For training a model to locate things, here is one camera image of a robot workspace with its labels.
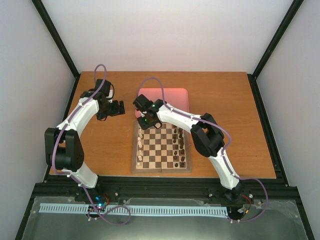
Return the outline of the white chess queen piece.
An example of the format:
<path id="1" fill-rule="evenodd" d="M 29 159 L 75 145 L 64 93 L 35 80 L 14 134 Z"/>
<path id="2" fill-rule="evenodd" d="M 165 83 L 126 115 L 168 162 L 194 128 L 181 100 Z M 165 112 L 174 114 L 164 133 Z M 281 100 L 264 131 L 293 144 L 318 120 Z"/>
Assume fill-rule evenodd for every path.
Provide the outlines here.
<path id="1" fill-rule="evenodd" d="M 138 140 L 138 144 L 141 145 L 142 144 L 142 139 L 140 137 L 138 137 L 137 140 Z"/>

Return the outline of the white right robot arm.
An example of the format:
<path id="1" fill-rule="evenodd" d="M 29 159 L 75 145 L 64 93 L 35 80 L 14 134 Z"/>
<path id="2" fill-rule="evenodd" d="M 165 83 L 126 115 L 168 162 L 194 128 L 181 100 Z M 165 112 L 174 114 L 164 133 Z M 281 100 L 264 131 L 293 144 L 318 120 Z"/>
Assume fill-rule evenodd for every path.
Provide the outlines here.
<path id="1" fill-rule="evenodd" d="M 169 123 L 191 134 L 196 151 L 209 159 L 218 174 L 220 184 L 224 188 L 224 198 L 235 203 L 241 195 L 240 176 L 234 170 L 226 151 L 224 134 L 212 115 L 192 114 L 180 110 L 162 99 L 155 102 L 140 94 L 133 105 L 141 116 L 137 118 L 143 130 Z"/>

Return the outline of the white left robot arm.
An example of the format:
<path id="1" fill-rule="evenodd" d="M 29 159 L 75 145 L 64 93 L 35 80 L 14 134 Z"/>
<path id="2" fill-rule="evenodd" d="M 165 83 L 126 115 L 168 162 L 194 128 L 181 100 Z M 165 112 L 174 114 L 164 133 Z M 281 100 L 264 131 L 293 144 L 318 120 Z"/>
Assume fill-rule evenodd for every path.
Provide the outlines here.
<path id="1" fill-rule="evenodd" d="M 125 114 L 123 101 L 114 100 L 111 82 L 98 79 L 95 87 L 84 91 L 71 114 L 57 127 L 49 127 L 44 133 L 45 158 L 48 166 L 61 171 L 68 178 L 85 188 L 92 201 L 103 198 L 104 188 L 97 184 L 98 175 L 85 163 L 85 153 L 80 136 L 91 120 L 105 121 L 107 117 Z"/>

